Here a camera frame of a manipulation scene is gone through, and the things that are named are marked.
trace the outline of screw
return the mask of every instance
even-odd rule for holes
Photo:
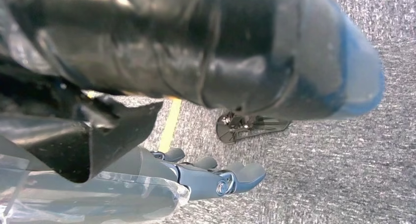
[[[227,192],[227,184],[224,180],[219,181],[217,185],[217,195],[223,196]]]

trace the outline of gray carpet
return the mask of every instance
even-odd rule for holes
[[[191,202],[165,224],[416,223],[416,0],[337,1],[383,58],[387,86],[378,109],[348,121],[295,122],[225,146],[214,132],[221,112],[183,103],[172,143],[187,160],[260,162],[268,175],[249,193]],[[145,147],[157,148],[169,104]]]

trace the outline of yellow line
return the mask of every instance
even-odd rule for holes
[[[94,96],[94,92],[93,91],[88,91],[87,96],[89,98],[92,98]]]
[[[160,138],[159,151],[167,152],[170,149],[170,144],[173,140],[173,134],[175,132],[176,123],[178,122],[178,116],[181,109],[182,101],[180,99],[173,99],[170,107],[169,115],[166,120],[165,129],[162,132]]]

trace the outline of robotic hand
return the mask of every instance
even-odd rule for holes
[[[161,103],[127,108],[83,90],[286,121],[359,116],[384,91],[377,51],[331,0],[0,0],[0,11],[0,139],[14,145],[1,154],[33,177],[156,177],[209,199],[265,176],[137,148]]]

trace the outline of transparent plastic sheet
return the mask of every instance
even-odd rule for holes
[[[27,165],[0,154],[1,224],[150,224],[189,200],[188,189],[162,178],[102,172],[79,184]]]

